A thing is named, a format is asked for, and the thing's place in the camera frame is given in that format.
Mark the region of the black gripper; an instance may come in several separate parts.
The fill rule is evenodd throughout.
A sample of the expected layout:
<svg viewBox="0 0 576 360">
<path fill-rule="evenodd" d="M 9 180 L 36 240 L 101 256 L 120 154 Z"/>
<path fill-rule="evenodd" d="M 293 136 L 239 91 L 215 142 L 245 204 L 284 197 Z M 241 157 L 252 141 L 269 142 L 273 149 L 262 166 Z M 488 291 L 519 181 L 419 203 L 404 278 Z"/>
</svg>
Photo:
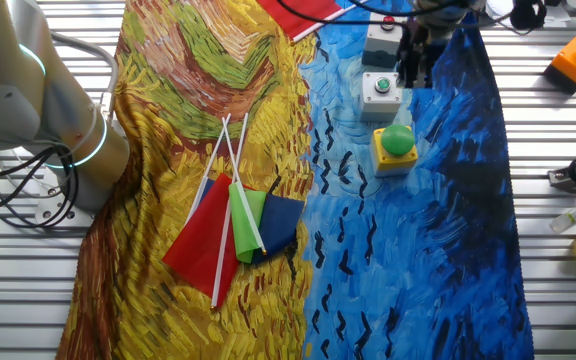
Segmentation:
<svg viewBox="0 0 576 360">
<path fill-rule="evenodd" d="M 435 62 L 441 56 L 441 44 L 434 43 L 430 30 L 415 22 L 402 27 L 402 37 L 397 50 L 402 63 L 401 75 L 405 88 L 428 88 L 429 68 L 427 62 Z M 419 63 L 415 80 L 415 63 Z"/>
</svg>

